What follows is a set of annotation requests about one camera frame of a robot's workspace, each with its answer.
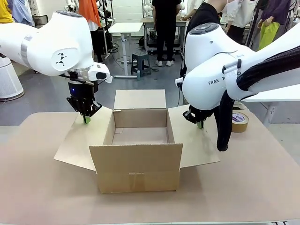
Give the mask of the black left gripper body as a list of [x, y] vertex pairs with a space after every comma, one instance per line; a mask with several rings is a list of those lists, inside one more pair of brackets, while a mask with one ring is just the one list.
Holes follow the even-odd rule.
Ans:
[[82, 83], [68, 83], [70, 96], [67, 97], [67, 101], [82, 116], [93, 116], [102, 108], [102, 105], [94, 97], [94, 94], [98, 91], [98, 83], [97, 81], [92, 83], [93, 86]]

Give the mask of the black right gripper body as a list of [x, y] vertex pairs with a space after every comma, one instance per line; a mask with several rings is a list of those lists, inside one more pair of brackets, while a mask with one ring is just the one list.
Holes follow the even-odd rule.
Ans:
[[211, 115], [212, 110], [199, 110], [192, 105], [190, 105], [188, 110], [183, 113], [183, 117], [194, 124], [205, 121]]

